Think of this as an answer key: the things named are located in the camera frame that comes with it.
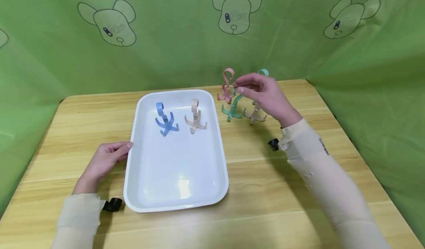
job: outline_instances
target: beige sleeve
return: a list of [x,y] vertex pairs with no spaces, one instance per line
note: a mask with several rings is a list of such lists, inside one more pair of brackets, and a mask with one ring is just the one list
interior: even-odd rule
[[282,129],[279,148],[304,179],[344,249],[391,248],[359,188],[328,153],[319,135],[302,119]]
[[105,204],[97,194],[68,196],[58,220],[58,232],[52,249],[91,249],[100,212]]

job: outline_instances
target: table surface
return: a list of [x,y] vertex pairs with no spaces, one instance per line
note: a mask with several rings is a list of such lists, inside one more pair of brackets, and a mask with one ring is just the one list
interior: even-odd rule
[[[318,92],[307,81],[279,82],[288,99],[322,137],[328,151],[362,191],[385,238],[396,248],[423,248],[356,151]],[[202,87],[214,97],[219,86]],[[128,141],[137,101],[149,91],[72,96],[60,104],[0,222],[0,248],[49,248],[66,196],[101,143]],[[218,204],[135,213],[123,205],[102,212],[93,248],[339,248],[335,234],[284,152],[277,121],[249,125],[221,112],[215,100],[229,173]],[[239,108],[253,107],[247,98]],[[121,197],[125,163],[102,184],[102,198]]]

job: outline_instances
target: green backdrop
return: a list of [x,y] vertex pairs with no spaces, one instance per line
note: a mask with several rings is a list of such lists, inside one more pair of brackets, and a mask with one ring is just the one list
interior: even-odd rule
[[67,96],[307,78],[425,244],[424,0],[0,0],[0,211]]

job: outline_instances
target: white tray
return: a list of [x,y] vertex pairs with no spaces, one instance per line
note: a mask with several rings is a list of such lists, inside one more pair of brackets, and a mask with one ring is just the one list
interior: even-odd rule
[[[184,115],[193,120],[192,99],[199,100],[201,124],[207,129],[190,133]],[[156,103],[179,131],[162,136]],[[229,188],[226,159],[213,96],[205,90],[150,93],[137,103],[128,154],[124,200],[135,212],[180,210],[219,202]]]

